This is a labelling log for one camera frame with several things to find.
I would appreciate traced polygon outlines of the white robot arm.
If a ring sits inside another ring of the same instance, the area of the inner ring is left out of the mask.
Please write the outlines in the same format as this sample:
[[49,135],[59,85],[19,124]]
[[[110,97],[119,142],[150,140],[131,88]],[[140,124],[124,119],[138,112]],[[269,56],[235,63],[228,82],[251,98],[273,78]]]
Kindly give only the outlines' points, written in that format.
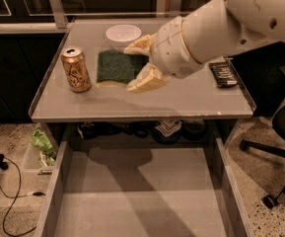
[[124,49],[149,57],[127,90],[152,91],[201,70],[214,58],[278,41],[285,43],[285,0],[211,0]]

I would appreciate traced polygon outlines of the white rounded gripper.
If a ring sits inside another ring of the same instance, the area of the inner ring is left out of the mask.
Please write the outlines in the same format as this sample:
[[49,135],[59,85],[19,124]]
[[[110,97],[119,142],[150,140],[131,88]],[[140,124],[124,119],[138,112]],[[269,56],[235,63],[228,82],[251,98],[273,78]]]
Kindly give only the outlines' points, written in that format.
[[176,17],[160,27],[156,34],[137,39],[124,51],[130,55],[149,56],[149,61],[126,89],[144,93],[164,87],[171,77],[178,79],[201,70],[203,64],[196,61],[183,40],[182,17]]

